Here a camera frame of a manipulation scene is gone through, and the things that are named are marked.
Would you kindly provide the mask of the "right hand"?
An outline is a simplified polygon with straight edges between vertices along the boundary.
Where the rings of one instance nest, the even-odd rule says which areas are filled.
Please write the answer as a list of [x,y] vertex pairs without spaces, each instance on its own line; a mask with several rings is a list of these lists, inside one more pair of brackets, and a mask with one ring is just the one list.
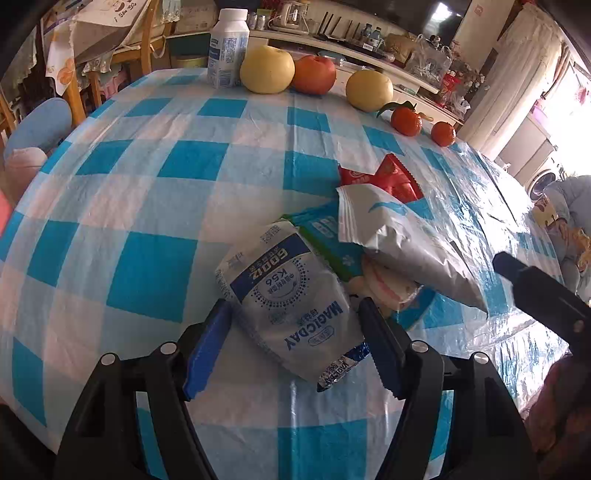
[[525,427],[541,479],[588,479],[590,370],[572,355],[555,362]]

